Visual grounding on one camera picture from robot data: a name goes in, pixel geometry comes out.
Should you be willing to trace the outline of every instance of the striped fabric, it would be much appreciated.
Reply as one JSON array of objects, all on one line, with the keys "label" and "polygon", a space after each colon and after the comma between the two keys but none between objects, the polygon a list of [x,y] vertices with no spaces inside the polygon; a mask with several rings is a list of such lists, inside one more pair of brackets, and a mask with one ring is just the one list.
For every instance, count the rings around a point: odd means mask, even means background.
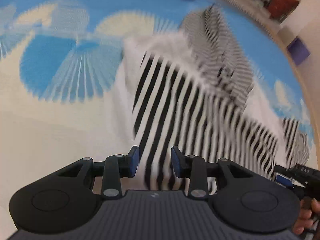
[{"label": "striped fabric", "polygon": [[[133,105],[140,171],[151,190],[184,189],[170,165],[170,149],[216,162],[228,158],[267,178],[273,175],[277,138],[246,119],[229,97],[217,96],[185,68],[147,53]],[[214,191],[214,180],[209,179]]]},{"label": "striped fabric", "polygon": [[307,134],[297,131],[296,143],[294,145],[292,158],[293,163],[305,165],[309,159],[310,152],[307,144]]},{"label": "striped fabric", "polygon": [[284,130],[284,139],[286,142],[285,150],[287,155],[287,168],[291,168],[295,165],[293,152],[297,138],[297,128],[299,126],[299,121],[297,119],[284,118],[282,121],[282,126]]},{"label": "striped fabric", "polygon": [[244,107],[252,89],[252,71],[217,6],[192,12],[182,22],[199,71],[216,93]]}]

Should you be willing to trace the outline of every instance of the red object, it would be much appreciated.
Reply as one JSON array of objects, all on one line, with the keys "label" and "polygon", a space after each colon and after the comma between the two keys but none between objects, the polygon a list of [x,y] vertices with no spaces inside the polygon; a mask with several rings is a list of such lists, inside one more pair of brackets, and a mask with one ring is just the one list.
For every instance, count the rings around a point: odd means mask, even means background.
[{"label": "red object", "polygon": [[298,0],[271,0],[268,11],[272,19],[280,20],[289,15],[298,4]]}]

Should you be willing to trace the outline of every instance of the finger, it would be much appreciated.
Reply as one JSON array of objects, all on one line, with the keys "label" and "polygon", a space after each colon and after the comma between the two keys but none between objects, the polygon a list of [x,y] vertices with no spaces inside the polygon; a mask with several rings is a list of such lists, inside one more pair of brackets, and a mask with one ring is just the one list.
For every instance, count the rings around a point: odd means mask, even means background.
[{"label": "finger", "polygon": [[302,206],[302,208],[303,209],[311,209],[311,201],[312,201],[312,198],[311,197],[308,197],[308,196],[305,196],[304,198],[303,198],[303,201],[304,201],[304,203],[303,203],[303,206]]},{"label": "finger", "polygon": [[292,232],[296,235],[301,235],[303,232],[304,228],[303,227],[299,227],[299,228],[293,228]]},{"label": "finger", "polygon": [[311,201],[311,208],[314,213],[320,214],[320,203],[315,198]]},{"label": "finger", "polygon": [[312,211],[307,209],[300,209],[299,218],[302,220],[308,220],[311,218]]},{"label": "finger", "polygon": [[311,228],[313,226],[313,220],[309,219],[309,220],[302,220],[302,219],[298,219],[293,228]]}]

